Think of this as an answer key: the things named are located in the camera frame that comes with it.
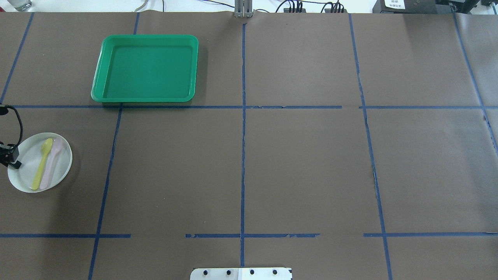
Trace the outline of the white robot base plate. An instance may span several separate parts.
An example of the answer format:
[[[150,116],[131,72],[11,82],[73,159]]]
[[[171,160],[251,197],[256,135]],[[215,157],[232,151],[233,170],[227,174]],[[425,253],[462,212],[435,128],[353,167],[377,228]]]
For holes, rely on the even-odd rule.
[[[198,268],[192,270],[191,280],[292,280],[291,268]]]

